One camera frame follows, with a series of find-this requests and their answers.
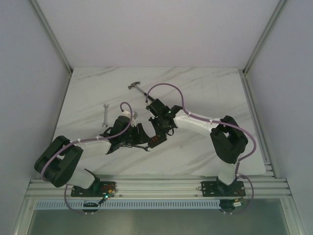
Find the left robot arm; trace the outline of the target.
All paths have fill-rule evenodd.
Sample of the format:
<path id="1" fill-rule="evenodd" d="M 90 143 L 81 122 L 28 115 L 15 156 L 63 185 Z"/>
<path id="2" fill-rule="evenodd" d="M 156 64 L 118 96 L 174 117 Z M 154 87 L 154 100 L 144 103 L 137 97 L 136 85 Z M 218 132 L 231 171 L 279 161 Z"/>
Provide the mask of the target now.
<path id="1" fill-rule="evenodd" d="M 77 186 L 87 196 L 96 196 L 100 191 L 99 179 L 90 170 L 80 169 L 77 165 L 83 154 L 110 154 L 120 147 L 140 147 L 148 143 L 150 137 L 142 124 L 131 126 L 129 121 L 128 117 L 119 116 L 114 125 L 97 137 L 97 141 L 90 141 L 86 149 L 72 144 L 65 136 L 58 136 L 35 162 L 34 169 L 57 188 Z"/>

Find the black fuse box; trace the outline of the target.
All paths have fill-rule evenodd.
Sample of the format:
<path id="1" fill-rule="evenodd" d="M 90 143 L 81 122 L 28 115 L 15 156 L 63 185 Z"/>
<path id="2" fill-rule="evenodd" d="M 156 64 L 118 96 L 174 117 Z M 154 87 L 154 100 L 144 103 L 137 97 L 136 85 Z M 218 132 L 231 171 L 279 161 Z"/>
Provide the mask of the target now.
<path id="1" fill-rule="evenodd" d="M 160 144 L 162 144 L 163 142 L 167 141 L 167 135 L 155 135 L 153 137 L 151 137 L 148 141 L 148 146 L 150 148 L 154 148 Z"/>

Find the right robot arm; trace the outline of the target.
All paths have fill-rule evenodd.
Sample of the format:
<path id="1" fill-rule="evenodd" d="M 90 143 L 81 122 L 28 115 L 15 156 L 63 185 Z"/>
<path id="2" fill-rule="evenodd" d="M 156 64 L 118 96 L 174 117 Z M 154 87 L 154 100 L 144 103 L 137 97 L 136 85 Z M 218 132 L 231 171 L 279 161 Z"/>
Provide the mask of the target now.
<path id="1" fill-rule="evenodd" d="M 153 125 L 156 135 L 148 141 L 150 148 L 156 147 L 167 140 L 170 131 L 175 129 L 187 129 L 209 136 L 212 140 L 216 155 L 221 160 L 221 169 L 216 179 L 216 185 L 212 188 L 222 196 L 235 195 L 237 192 L 235 170 L 238 158 L 245 151 L 248 140 L 244 133 L 238 129 L 237 123 L 230 116 L 222 120 L 226 124 L 215 123 L 215 120 L 206 121 L 206 117 L 192 117 L 186 114 L 181 106 L 172 108 L 164 105 L 159 99 L 148 97 L 151 101 L 146 109 L 152 117 L 149 121 Z"/>

